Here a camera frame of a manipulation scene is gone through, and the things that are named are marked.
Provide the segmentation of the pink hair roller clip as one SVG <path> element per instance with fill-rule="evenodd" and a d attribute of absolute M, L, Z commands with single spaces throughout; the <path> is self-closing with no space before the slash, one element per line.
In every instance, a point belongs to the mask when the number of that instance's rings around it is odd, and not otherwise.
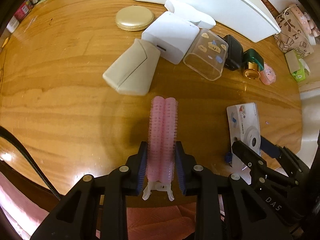
<path fill-rule="evenodd" d="M 151 103 L 146 177 L 143 200 L 152 191 L 166 192 L 174 200 L 171 182 L 175 170 L 175 144 L 177 135 L 177 101 L 175 98 L 156 96 Z"/>

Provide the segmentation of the green tissue pack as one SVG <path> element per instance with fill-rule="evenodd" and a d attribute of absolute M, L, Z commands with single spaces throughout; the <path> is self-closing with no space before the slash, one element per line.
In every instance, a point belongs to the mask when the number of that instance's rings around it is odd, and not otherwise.
<path fill-rule="evenodd" d="M 304 81 L 306 76 L 311 73 L 307 63 L 303 59 L 299 58 L 295 50 L 285 53 L 285 59 L 290 74 L 297 82 Z"/>

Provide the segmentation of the pink round box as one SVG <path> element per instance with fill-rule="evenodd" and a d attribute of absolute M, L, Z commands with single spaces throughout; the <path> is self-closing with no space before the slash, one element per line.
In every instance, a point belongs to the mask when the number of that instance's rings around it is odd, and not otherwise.
<path fill-rule="evenodd" d="M 307 12 L 302 12 L 296 4 L 293 4 L 290 10 L 300 23 L 305 35 L 319 37 L 319 29 Z"/>

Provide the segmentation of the beige letter print bag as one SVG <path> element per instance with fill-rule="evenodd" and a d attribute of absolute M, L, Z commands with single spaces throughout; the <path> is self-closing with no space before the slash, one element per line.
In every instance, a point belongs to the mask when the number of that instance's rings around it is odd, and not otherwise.
<path fill-rule="evenodd" d="M 300 23 L 291 12 L 292 5 L 275 18 L 280 27 L 280 33 L 274 35 L 274 39 L 284 54 L 295 50 L 300 58 L 304 58 L 312 54 L 314 49 L 309 40 L 310 35 L 304 34 Z"/>

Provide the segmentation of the clear sticker plastic box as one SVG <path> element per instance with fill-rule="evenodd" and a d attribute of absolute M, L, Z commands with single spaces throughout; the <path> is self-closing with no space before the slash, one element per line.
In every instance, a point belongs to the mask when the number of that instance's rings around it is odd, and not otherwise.
<path fill-rule="evenodd" d="M 183 58 L 183 63 L 209 81 L 222 75 L 228 43 L 208 29 L 201 29 Z"/>

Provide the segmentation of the white spray bottle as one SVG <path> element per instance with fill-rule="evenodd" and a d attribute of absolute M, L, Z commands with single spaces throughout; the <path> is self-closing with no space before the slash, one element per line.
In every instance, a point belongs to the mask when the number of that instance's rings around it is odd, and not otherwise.
<path fill-rule="evenodd" d="M 7 30 L 12 34 L 19 25 L 19 20 L 15 16 L 12 16 L 11 20 L 7 24 Z"/>

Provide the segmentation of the pink can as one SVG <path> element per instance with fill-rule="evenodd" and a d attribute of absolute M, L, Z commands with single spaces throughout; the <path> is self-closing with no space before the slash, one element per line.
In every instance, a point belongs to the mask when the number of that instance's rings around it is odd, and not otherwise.
<path fill-rule="evenodd" d="M 33 4 L 30 0 L 25 0 L 21 6 L 17 9 L 17 11 L 14 13 L 14 16 L 16 19 L 21 22 L 33 9 Z"/>

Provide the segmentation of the round gold compact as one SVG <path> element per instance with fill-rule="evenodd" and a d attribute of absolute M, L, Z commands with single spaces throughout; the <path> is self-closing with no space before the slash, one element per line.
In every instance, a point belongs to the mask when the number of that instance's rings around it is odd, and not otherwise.
<path fill-rule="evenodd" d="M 141 31 L 154 20 L 153 12 L 141 5 L 132 5 L 120 9 L 116 14 L 116 25 L 126 31 Z"/>

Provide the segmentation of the black power adapter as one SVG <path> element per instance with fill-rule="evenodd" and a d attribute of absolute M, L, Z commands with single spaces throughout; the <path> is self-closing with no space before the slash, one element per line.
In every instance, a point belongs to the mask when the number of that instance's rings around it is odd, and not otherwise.
<path fill-rule="evenodd" d="M 231 71 L 239 70 L 242 66 L 242 54 L 244 52 L 241 43 L 232 35 L 226 35 L 223 39 L 228 44 L 228 53 L 224 66 Z"/>

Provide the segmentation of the pink correction tape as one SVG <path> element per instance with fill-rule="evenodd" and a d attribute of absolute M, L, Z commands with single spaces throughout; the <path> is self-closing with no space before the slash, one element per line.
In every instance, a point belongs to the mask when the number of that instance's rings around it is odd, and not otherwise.
<path fill-rule="evenodd" d="M 264 63 L 264 69 L 259 72 L 260 81 L 265 85 L 270 85 L 276 82 L 276 74 L 268 64 Z"/>

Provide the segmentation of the white compact camera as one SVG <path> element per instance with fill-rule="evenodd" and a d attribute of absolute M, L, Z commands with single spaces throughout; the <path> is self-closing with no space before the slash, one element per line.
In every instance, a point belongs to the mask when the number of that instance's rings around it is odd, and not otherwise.
<path fill-rule="evenodd" d="M 226 108 L 231 145 L 242 141 L 258 155 L 260 152 L 260 124 L 257 105 L 254 102 Z"/>

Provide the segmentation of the green gold perfume bottle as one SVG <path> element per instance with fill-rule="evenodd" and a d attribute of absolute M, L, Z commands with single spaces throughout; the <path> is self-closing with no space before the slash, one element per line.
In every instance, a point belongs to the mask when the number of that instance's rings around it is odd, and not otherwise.
<path fill-rule="evenodd" d="M 242 67 L 244 77 L 250 80 L 260 78 L 260 72 L 264 70 L 264 59 L 253 48 L 246 50 L 242 55 Z"/>

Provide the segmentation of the beige envelope-shaped case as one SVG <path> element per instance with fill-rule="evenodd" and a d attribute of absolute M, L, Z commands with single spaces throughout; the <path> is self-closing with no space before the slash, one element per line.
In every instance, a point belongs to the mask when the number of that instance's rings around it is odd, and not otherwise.
<path fill-rule="evenodd" d="M 119 94 L 145 96 L 160 54 L 152 43 L 135 39 L 133 45 L 103 73 L 103 79 Z"/>

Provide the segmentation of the white square charger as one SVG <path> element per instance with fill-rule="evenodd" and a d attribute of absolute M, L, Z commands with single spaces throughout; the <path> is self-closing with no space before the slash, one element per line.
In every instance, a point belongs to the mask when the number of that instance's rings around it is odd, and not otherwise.
<path fill-rule="evenodd" d="M 199 31 L 198 26 L 166 11 L 142 32 L 142 39 L 158 48 L 161 57 L 179 64 Z"/>

